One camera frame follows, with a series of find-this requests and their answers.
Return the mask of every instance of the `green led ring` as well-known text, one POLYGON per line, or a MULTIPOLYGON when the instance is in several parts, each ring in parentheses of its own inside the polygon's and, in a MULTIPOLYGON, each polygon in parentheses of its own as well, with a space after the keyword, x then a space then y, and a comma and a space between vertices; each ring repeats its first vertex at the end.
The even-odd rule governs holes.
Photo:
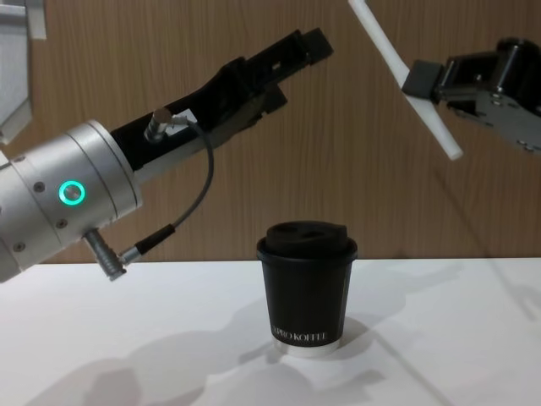
POLYGON ((76 180, 69 180, 67 182, 64 182, 62 186, 60 186, 60 189, 58 190, 58 197, 60 198, 60 201, 67 206, 77 206, 80 205, 83 200, 86 197, 86 190, 82 183, 77 182, 76 180), (70 186, 74 186, 81 192, 81 196, 79 196, 76 200, 70 200, 66 197, 65 192, 66 189, 70 186))

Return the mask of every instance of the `white plastic stick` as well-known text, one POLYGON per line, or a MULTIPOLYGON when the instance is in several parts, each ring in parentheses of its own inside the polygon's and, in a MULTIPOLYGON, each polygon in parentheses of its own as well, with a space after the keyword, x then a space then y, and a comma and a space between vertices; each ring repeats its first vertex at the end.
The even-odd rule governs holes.
MULTIPOLYGON (((402 88, 409 75, 409 68, 402 61, 396 52, 396 49, 392 46, 365 0, 348 1, 364 29, 372 39, 372 42, 376 45, 381 56, 389 66, 397 84, 402 88)), ((436 140, 440 143, 441 148, 443 148, 447 156, 453 161, 460 158, 462 156, 460 146, 458 146, 449 129, 445 126, 443 121, 441 121, 441 117, 438 115, 438 112, 436 112, 432 103, 410 96, 406 96, 406 99, 413 107, 413 110, 415 110, 418 116, 423 120, 424 124, 432 132, 436 140)))

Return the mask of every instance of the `white tabletop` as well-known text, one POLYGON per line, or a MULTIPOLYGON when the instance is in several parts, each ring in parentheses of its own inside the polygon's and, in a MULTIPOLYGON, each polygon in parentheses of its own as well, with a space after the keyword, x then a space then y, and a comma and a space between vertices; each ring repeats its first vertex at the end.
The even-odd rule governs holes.
POLYGON ((2 406, 539 405, 541 260, 357 261, 345 345, 271 347, 258 262, 0 285, 2 406))

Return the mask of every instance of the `silver connector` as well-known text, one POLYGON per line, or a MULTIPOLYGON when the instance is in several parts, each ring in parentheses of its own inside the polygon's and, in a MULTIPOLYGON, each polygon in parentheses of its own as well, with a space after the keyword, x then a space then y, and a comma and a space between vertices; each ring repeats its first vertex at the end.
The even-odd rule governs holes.
POLYGON ((137 249, 137 247, 134 245, 131 248, 128 248, 123 253, 121 253, 118 258, 120 259, 120 262, 124 264, 125 266, 128 266, 129 264, 133 264, 134 262, 137 262, 140 260, 143 256, 137 249))
POLYGON ((92 230, 85 234, 85 240, 92 252, 94 252, 96 262, 100 264, 101 269, 111 281, 126 273, 117 254, 107 245, 98 230, 92 230))
POLYGON ((172 115, 166 108, 159 108, 152 114, 150 123, 145 130, 145 138, 151 144, 161 142, 166 136, 166 130, 171 125, 172 115))

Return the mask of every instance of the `wooden wall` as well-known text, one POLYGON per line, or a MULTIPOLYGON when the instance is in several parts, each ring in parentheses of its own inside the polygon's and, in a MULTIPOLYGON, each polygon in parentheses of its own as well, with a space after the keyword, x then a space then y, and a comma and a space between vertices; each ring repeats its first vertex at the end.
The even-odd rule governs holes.
MULTIPOLYGON (((536 0, 371 0, 407 64, 541 44, 536 0)), ((216 151, 210 194, 148 260, 254 258, 277 222, 348 225, 364 257, 541 254, 541 157, 441 114, 465 151, 450 162, 408 106, 346 0, 47 0, 32 44, 35 119, 22 151, 86 119, 108 129, 204 84, 224 63, 299 28, 335 54, 282 85, 289 103, 216 151)), ((104 234, 127 247, 171 221, 204 181, 204 154, 144 187, 145 206, 104 234)), ((55 261, 90 261, 82 244, 55 261)))

